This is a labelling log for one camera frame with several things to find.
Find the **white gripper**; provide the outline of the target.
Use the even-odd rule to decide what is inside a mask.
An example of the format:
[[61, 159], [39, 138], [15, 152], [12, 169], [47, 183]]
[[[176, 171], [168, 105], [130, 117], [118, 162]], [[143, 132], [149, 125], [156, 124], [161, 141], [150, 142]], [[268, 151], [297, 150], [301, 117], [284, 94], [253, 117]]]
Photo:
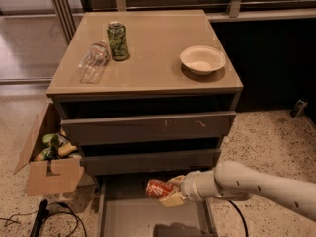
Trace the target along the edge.
[[193, 171], [187, 173], [186, 176], [179, 175], [168, 180], [168, 183], [175, 186], [180, 186], [181, 193], [179, 191], [172, 192], [164, 197], [158, 199], [161, 205], [165, 207], [180, 206], [185, 203], [185, 199], [191, 202], [201, 202], [204, 198], [198, 191], [198, 177], [201, 175], [201, 171]]

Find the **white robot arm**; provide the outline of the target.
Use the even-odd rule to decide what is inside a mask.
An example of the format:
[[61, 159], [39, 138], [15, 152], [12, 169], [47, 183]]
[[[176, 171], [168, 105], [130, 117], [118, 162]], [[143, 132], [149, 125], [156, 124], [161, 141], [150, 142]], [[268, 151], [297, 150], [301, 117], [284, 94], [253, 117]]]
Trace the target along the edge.
[[251, 195], [268, 199], [316, 221], [316, 184], [258, 172], [234, 161], [218, 163], [210, 171], [189, 172], [169, 181], [173, 190], [158, 201], [167, 207], [208, 198], [247, 200]]

